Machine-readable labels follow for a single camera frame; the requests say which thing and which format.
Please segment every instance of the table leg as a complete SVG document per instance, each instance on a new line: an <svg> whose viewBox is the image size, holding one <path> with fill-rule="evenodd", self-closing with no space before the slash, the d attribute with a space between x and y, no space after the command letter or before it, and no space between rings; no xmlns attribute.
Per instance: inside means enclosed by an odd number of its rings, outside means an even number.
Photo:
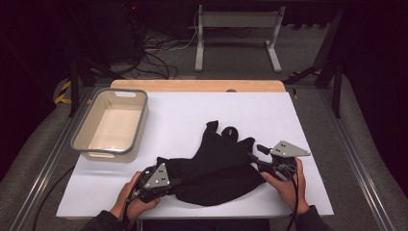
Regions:
<svg viewBox="0 0 408 231"><path fill-rule="evenodd" d="M195 71L200 72L203 69L204 57L204 39L203 39L203 6L198 7L198 43L197 54L195 55Z"/></svg>
<svg viewBox="0 0 408 231"><path fill-rule="evenodd" d="M342 63L338 62L336 74L334 76L334 88L332 98L332 109L337 118L340 118L340 94L342 89L343 67Z"/></svg>
<svg viewBox="0 0 408 231"><path fill-rule="evenodd" d="M275 43L278 38L279 29L282 24L282 19L285 14L285 7L281 7L279 9L278 16L275 19L275 23L273 25L273 35L271 40L266 41L267 50L269 52L270 61L272 62L273 70L276 73L282 72L282 67L278 61L278 57L275 52Z"/></svg>
<svg viewBox="0 0 408 231"><path fill-rule="evenodd" d="M293 77L282 81L286 85L291 85L294 84L295 82L309 76L310 74L314 73L318 69L322 69L322 72L324 71L325 64L327 62L329 52L332 47L332 43L334 40L334 37L336 36L337 29L340 24L340 20L342 19L344 9L340 8L337 10L335 17L333 18L332 22L330 23L330 27L327 31L326 36L324 37L323 43L321 44L321 47L318 51L318 54L316 55L315 61L313 62L313 65L300 73L293 73Z"/></svg>
<svg viewBox="0 0 408 231"><path fill-rule="evenodd" d="M69 117L73 117L79 107L79 86L78 86L78 63L73 61L69 67L71 79L71 111Z"/></svg>

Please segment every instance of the metal rail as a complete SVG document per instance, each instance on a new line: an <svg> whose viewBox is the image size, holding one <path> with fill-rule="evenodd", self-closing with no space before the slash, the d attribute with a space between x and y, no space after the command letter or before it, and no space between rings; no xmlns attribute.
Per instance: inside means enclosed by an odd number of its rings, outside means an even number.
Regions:
<svg viewBox="0 0 408 231"><path fill-rule="evenodd" d="M336 115L332 110L329 93L327 92L327 90L319 90L319 96L323 101L324 107L330 114L333 124L339 132L339 136L341 137L341 141L343 142L345 156L347 157L351 168L354 171L357 181L360 184L363 194L366 197L366 200L371 208L374 218L378 223L379 228L383 231L394 231L395 228L390 221L387 212L385 211L385 208L378 195L377 189L372 182L368 171L360 160L359 155L354 148L354 145L351 142L342 121L339 118L336 118Z"/></svg>
<svg viewBox="0 0 408 231"><path fill-rule="evenodd" d="M64 150L67 139L69 139L69 134L72 131L72 128L78 119L78 114L83 109L84 105L86 105L86 101L92 94L92 90L90 88L85 88L84 92L80 98L80 107L77 110L76 114L69 118L62 133L60 134L56 144L54 145L47 161L44 164L41 172L39 173L37 179L34 182L33 187L31 188L30 192L27 195L26 200L24 201L21 209L19 210L17 216L15 217L13 224L10 228L11 231L16 230L24 230L27 222L29 221L32 213L34 212L51 176L54 172L54 169L60 160L62 151Z"/></svg>

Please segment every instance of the person's right hand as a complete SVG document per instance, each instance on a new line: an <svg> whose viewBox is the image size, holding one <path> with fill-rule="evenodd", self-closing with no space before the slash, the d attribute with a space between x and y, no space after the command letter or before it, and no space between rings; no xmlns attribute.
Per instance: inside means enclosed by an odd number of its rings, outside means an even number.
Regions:
<svg viewBox="0 0 408 231"><path fill-rule="evenodd" d="M303 175L303 164L298 159L296 159L297 164L297 175L298 175L298 196L299 196L299 203L297 207L298 214L304 214L309 210L309 205L306 202L305 198L305 191L306 191L306 180L305 176ZM294 206L296 202L296 196L294 193L294 186L292 181L280 181L273 176L271 176L267 172L262 172L261 175L264 179L270 183L277 191L281 199L291 208L292 212L294 212Z"/></svg>

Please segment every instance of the metal stand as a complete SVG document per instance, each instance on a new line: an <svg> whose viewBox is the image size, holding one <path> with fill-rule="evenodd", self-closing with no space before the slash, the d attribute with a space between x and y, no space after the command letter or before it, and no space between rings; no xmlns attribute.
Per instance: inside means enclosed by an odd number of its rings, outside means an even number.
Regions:
<svg viewBox="0 0 408 231"><path fill-rule="evenodd" d="M342 63L337 63L336 74L334 76L334 88L332 98L332 109L337 118L340 118L340 94L342 89L343 67Z"/></svg>
<svg viewBox="0 0 408 231"><path fill-rule="evenodd" d="M271 40L266 41L270 61L275 72L282 72L274 46L278 37L280 25L285 13L285 7L281 7L279 12L205 12L203 6L198 8L198 43L197 54L195 56L195 71L203 69L204 56L204 27L261 27L272 28Z"/></svg>

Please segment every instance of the black sleeve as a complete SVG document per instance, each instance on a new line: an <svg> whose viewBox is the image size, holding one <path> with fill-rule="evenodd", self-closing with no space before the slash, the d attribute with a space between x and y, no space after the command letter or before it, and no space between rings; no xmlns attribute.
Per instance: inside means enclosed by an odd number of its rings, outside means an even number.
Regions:
<svg viewBox="0 0 408 231"><path fill-rule="evenodd" d="M81 231L119 231L123 230L123 224L117 218L107 212L102 211L96 218L91 219Z"/></svg>
<svg viewBox="0 0 408 231"><path fill-rule="evenodd" d="M310 210L296 218L297 231L333 231L333 229L323 222L316 206L310 206Z"/></svg>

